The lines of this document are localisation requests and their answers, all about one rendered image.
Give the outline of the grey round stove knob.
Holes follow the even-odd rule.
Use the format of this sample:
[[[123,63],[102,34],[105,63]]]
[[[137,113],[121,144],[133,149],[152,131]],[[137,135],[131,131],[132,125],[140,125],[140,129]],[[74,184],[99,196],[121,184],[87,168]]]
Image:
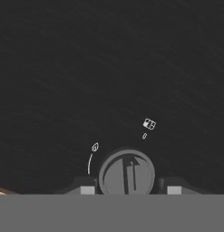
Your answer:
[[[98,181],[104,195],[149,195],[155,168],[151,159],[130,148],[111,152],[103,160]]]

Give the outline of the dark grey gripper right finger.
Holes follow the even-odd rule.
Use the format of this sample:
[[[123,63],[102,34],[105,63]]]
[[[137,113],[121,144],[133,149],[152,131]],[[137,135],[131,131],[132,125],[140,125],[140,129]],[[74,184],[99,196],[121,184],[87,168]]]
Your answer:
[[[200,188],[191,186],[179,177],[164,177],[158,180],[159,193],[164,195],[195,195],[203,194]]]

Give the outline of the black stove hob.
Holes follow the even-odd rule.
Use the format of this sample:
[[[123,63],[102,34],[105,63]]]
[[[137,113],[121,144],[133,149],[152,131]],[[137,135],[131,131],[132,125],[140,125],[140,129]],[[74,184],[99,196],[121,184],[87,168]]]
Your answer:
[[[49,194],[121,148],[224,194],[224,0],[0,0],[0,187]]]

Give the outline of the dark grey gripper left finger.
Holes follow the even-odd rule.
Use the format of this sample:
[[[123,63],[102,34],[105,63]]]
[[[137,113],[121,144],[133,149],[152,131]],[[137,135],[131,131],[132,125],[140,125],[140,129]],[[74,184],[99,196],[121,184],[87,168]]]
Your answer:
[[[95,195],[97,191],[97,179],[94,177],[77,177],[73,182],[62,189],[56,191],[56,194],[73,195]]]

